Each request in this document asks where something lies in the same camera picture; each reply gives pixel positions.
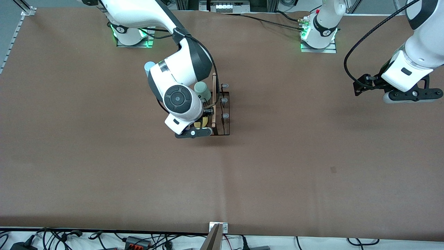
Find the green led light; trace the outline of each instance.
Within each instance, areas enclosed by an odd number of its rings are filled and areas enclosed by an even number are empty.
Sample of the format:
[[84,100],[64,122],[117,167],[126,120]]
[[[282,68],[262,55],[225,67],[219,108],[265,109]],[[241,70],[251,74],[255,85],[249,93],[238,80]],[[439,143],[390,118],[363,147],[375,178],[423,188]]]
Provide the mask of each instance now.
[[146,36],[147,36],[147,34],[143,33],[143,31],[141,31],[141,30],[139,30],[139,33],[140,33],[140,35],[141,35],[142,37],[146,37]]
[[147,48],[152,48],[153,47],[153,40],[148,40],[148,41],[145,41],[145,46],[147,47]]

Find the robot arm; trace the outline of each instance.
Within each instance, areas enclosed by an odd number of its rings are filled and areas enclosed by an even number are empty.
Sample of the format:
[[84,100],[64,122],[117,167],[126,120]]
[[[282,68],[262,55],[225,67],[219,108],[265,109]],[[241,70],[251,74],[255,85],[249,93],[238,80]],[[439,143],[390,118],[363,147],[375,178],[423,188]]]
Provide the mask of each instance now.
[[[429,89],[429,73],[444,65],[444,0],[419,0],[406,9],[413,35],[395,51],[379,74],[363,75],[355,82],[355,95],[369,89],[383,89],[385,103],[431,102],[443,96],[441,89]],[[424,88],[418,82],[424,81]]]
[[[82,0],[85,4],[94,0]],[[163,102],[169,115],[165,124],[181,134],[203,113],[197,94],[188,86],[207,78],[211,72],[210,56],[160,0],[97,0],[117,39],[123,44],[136,44],[143,35],[139,28],[163,26],[173,37],[179,50],[163,61],[145,64],[148,84],[155,97]]]
[[424,76],[444,65],[444,1],[420,0],[406,9],[413,35],[395,52],[382,78],[407,92]]

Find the mounting plate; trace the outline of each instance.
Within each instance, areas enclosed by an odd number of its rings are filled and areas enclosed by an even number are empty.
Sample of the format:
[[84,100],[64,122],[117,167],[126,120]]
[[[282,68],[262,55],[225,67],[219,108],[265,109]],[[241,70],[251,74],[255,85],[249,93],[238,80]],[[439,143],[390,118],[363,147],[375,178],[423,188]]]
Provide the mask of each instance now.
[[210,226],[209,226],[208,232],[211,231],[211,229],[213,228],[213,226],[214,226],[216,223],[222,223],[222,225],[223,225],[223,231],[222,231],[222,233],[223,233],[223,234],[227,234],[227,233],[228,233],[228,223],[227,223],[227,222],[210,222]]
[[305,41],[301,40],[301,51],[302,52],[312,52],[312,53],[336,53],[336,40],[330,42],[326,48],[313,48],[310,47]]
[[37,8],[30,6],[29,9],[30,9],[30,10],[29,10],[29,14],[28,14],[28,13],[25,13],[24,11],[22,11],[22,13],[21,13],[20,15],[21,15],[21,16],[33,16],[33,15],[36,14],[36,10],[37,10]]

